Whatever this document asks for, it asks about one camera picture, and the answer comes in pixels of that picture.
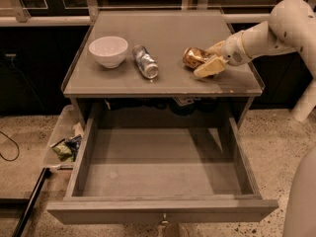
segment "can in hand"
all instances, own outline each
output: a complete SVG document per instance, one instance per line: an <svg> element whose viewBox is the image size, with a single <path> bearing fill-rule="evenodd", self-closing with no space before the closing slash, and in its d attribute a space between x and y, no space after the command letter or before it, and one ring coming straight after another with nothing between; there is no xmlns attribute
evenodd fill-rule
<svg viewBox="0 0 316 237"><path fill-rule="evenodd" d="M202 64L205 64L210 58L212 54L197 47L188 47L185 50L183 62L185 65L192 69L196 69Z"/></svg>
<svg viewBox="0 0 316 237"><path fill-rule="evenodd" d="M150 56L145 46L136 45L132 50L134 60L144 77L153 79L158 75L158 65L156 61Z"/></svg>

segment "silver can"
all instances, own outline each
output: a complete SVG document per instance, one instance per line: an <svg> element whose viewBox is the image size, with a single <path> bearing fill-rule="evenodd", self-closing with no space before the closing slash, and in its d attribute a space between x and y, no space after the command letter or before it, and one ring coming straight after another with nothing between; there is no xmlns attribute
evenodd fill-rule
<svg viewBox="0 0 316 237"><path fill-rule="evenodd" d="M132 50L134 60L144 77L153 79L158 75L158 65L150 56L145 46L138 44Z"/></svg>

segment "gray table surface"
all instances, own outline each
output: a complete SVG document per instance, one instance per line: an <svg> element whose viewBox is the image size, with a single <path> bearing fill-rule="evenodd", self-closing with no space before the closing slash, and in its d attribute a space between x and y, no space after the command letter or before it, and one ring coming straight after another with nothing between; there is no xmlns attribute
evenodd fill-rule
<svg viewBox="0 0 316 237"><path fill-rule="evenodd" d="M260 96L261 80L248 64L232 67L215 78L195 79L183 64L187 47L206 49L226 40L231 32L217 10L198 11L111 11L101 12L67 82L64 95L70 98ZM89 44L105 36L127 40L128 51L120 67L107 69L89 53ZM157 61L159 75L144 78L133 61L137 44L146 46Z"/></svg>

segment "open drawer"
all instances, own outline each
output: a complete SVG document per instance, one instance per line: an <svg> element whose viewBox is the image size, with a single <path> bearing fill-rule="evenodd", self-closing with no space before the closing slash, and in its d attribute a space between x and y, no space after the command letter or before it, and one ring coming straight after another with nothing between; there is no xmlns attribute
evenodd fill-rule
<svg viewBox="0 0 316 237"><path fill-rule="evenodd" d="M263 200L228 105L189 117L94 104L63 201L64 224L260 221Z"/></svg>

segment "speckled floor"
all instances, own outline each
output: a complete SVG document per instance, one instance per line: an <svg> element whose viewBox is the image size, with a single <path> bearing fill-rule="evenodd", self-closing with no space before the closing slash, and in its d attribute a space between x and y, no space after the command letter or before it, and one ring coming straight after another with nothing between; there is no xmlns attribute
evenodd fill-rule
<svg viewBox="0 0 316 237"><path fill-rule="evenodd" d="M3 117L0 130L20 147L14 162L0 159L0 198L27 198L41 171L42 153L57 117ZM259 223L184 224L191 237L279 237L282 235L288 194L296 167L316 145L316 112L304 123L288 110L249 111L240 129L241 143L249 158L263 198L277 199L279 209ZM0 135L0 152L13 158L14 145ZM49 201L62 199L70 172L52 173L40 193L24 236L160 236L157 225L63 225L46 210ZM11 236L17 218L0 213L0 236Z"/></svg>

